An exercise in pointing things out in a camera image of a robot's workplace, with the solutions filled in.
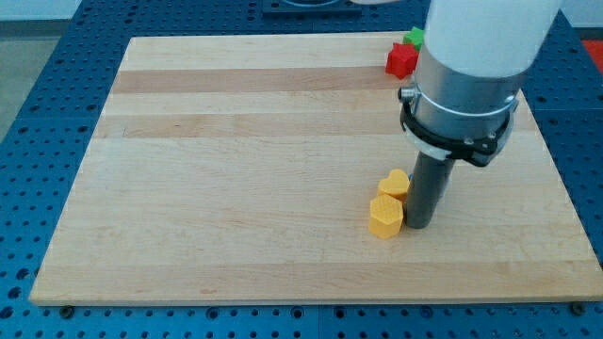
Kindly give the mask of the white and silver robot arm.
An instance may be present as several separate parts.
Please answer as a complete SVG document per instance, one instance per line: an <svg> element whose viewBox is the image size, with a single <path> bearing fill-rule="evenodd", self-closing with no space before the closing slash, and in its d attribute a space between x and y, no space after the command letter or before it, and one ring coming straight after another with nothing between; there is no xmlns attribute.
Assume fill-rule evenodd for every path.
<svg viewBox="0 0 603 339"><path fill-rule="evenodd" d="M440 161L487 166L513 128L517 93L561 0L432 0L400 124Z"/></svg>

